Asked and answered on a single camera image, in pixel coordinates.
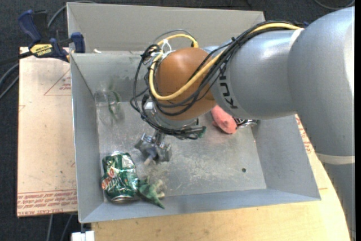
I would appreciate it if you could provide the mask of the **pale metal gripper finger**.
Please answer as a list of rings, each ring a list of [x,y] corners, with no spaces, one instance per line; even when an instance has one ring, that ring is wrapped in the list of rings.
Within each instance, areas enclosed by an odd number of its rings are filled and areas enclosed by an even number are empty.
[[[154,161],[154,159],[156,157],[156,151],[147,150],[146,155],[147,155],[147,158],[144,161],[144,165],[149,165],[152,161]]]

